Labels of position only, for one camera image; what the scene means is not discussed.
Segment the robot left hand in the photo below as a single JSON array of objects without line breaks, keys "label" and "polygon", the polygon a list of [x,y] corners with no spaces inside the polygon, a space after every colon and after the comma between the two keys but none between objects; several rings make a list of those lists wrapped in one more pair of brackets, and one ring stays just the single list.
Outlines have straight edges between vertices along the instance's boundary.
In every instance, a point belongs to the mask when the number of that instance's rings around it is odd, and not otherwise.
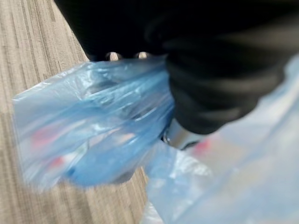
[{"label": "robot left hand", "polygon": [[166,55],[175,118],[210,134],[285,79],[299,51],[296,0],[57,0],[87,58]]}]

